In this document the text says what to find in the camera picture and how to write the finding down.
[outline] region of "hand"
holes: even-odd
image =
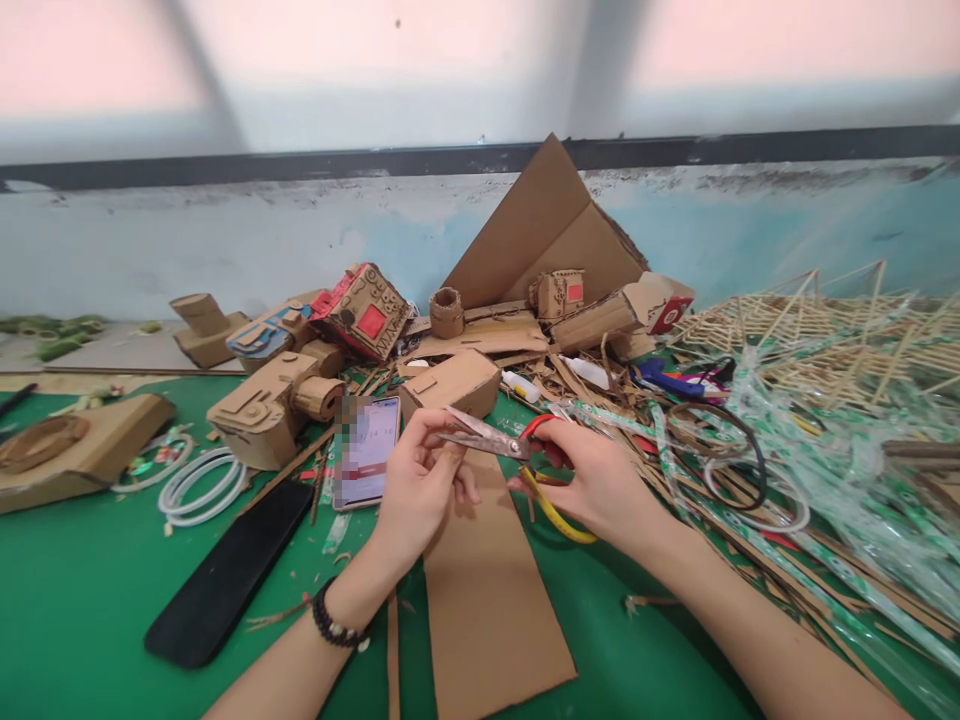
[[[466,448],[433,433],[456,426],[446,410],[417,410],[387,459],[380,516],[371,541],[409,570],[440,527],[450,488],[457,502],[480,503],[476,479],[462,467]]]
[[[642,562],[669,542],[667,535],[683,529],[612,440],[561,420],[541,424],[534,436],[543,441],[534,443],[534,450],[542,447],[554,467],[567,465],[576,471],[569,485],[541,484],[541,492],[598,537]],[[509,487],[530,495],[518,477],[510,478]]]

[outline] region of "scissor blade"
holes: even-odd
[[[492,425],[487,425],[483,420],[477,420],[473,415],[468,415],[450,405],[447,405],[446,410],[457,419],[457,422],[463,426],[464,430],[468,430],[474,435],[485,438],[507,439],[504,433]]]
[[[501,438],[486,438],[464,433],[437,433],[436,437],[441,440],[455,442],[464,447],[473,448],[474,450],[491,453],[493,455],[501,455],[515,460],[526,460],[529,457],[529,454],[527,454],[526,457],[524,456],[522,448],[520,447],[522,443],[511,441],[509,438],[504,440]]]

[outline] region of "green tabletop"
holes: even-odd
[[[177,422],[194,423],[204,438],[207,409],[237,378],[187,378],[139,392],[166,396]],[[26,424],[73,398],[34,396],[0,425]],[[501,427],[525,424],[532,413],[501,397],[489,418]],[[257,487],[269,475],[257,478]],[[204,486],[195,488],[201,493]],[[206,668],[186,671],[149,655],[143,636],[230,523],[238,502],[221,516],[164,537],[157,511],[160,486],[129,496],[98,493],[0,517],[0,709],[6,718],[191,718],[288,626],[256,632],[241,623]],[[628,594],[665,594],[646,572],[609,546],[564,540],[542,515],[523,526],[563,627],[579,678],[503,718],[759,716],[749,692],[716,645],[682,607],[643,607],[628,616]],[[294,535],[247,611],[257,617],[295,605],[337,572],[321,554],[333,522],[321,507]],[[355,511],[340,551],[356,552],[376,522],[374,509]],[[436,715],[426,584],[422,565],[398,588],[401,707],[407,718]],[[370,649],[355,655],[323,715],[387,715],[386,614],[375,620]]]

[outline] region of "white glue tube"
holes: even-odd
[[[560,359],[567,364],[567,367],[587,382],[593,383],[601,390],[610,389],[610,378],[607,377],[607,371],[599,365],[594,365],[580,358],[568,358],[564,355],[561,355]]]
[[[540,388],[527,380],[525,377],[520,377],[516,373],[512,373],[509,370],[504,370],[502,378],[503,382],[509,385],[511,390],[513,390],[517,395],[522,397],[527,402],[535,403],[540,400]]]

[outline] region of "phone screen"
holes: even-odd
[[[370,504],[383,497],[387,458],[399,435],[400,400],[345,398],[341,412],[343,454],[337,467],[334,507]]]

